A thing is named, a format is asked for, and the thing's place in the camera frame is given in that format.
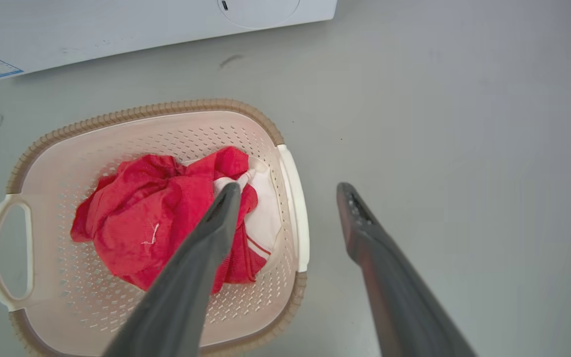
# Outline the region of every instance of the white appliance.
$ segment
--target white appliance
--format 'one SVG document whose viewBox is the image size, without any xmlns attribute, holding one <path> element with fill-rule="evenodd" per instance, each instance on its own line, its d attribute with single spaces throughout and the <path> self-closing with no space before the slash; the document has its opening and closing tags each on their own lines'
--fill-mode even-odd
<svg viewBox="0 0 571 357">
<path fill-rule="evenodd" d="M 0 0 L 0 78 L 334 17 L 336 0 Z"/>
</svg>

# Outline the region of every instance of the white garment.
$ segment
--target white garment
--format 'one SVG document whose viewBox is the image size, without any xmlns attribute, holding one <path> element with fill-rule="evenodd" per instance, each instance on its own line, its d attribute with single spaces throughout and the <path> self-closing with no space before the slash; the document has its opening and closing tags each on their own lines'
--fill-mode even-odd
<svg viewBox="0 0 571 357">
<path fill-rule="evenodd" d="M 274 250 L 277 235 L 281 229 L 279 202 L 277 193 L 270 180 L 270 170 L 263 161 L 249 158 L 250 169 L 236 182 L 243 190 L 247 183 L 257 192 L 257 206 L 244 217 L 248 247 L 260 257 L 268 260 Z M 222 177 L 213 183 L 213 192 L 217 196 L 225 185 L 235 182 L 229 177 Z"/>
</svg>

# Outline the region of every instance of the white thread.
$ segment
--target white thread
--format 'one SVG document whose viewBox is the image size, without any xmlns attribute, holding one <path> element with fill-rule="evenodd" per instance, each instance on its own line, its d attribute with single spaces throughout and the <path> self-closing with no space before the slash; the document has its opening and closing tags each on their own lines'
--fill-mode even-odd
<svg viewBox="0 0 571 357">
<path fill-rule="evenodd" d="M 151 238 L 151 242 L 141 242 L 141 244 L 154 244 L 156 242 L 156 232 L 158 231 L 158 227 L 160 227 L 160 224 L 156 224 L 156 228 L 154 228 L 154 236 Z"/>
</svg>

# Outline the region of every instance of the laundry basket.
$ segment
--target laundry basket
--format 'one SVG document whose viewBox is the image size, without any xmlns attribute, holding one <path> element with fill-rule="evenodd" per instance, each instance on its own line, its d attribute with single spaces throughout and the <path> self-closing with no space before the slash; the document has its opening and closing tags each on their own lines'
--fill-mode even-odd
<svg viewBox="0 0 571 357">
<path fill-rule="evenodd" d="M 111 275 L 91 242 L 70 239 L 75 210 L 98 177 L 143 154 L 173 155 L 186 163 L 229 145 L 269 168 L 282 227 L 256 283 L 225 284 L 211 297 L 200 352 L 236 355 L 283 331 L 303 298 L 310 246 L 292 155 L 257 109 L 229 99 L 192 100 L 102 115 L 53 131 L 14 167 L 0 204 L 0 227 L 10 207 L 23 207 L 28 289 L 13 297 L 0 276 L 0 301 L 29 352 L 101 355 L 144 296 Z"/>
</svg>

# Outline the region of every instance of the red clothing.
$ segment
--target red clothing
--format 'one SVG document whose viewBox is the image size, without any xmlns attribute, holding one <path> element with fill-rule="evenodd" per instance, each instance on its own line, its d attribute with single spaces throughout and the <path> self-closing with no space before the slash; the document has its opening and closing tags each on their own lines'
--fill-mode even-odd
<svg viewBox="0 0 571 357">
<path fill-rule="evenodd" d="M 100 177 L 97 189 L 76 210 L 72 240 L 93 241 L 114 275 L 147 290 L 215 200 L 213 181 L 238 179 L 247 170 L 247 154 L 234 147 L 188 167 L 172 156 L 125 161 L 114 176 Z M 246 185 L 233 246 L 217 270 L 213 294 L 224 282 L 254 282 L 266 264 L 248 248 L 245 233 L 244 217 L 256 206 L 257 194 Z"/>
</svg>

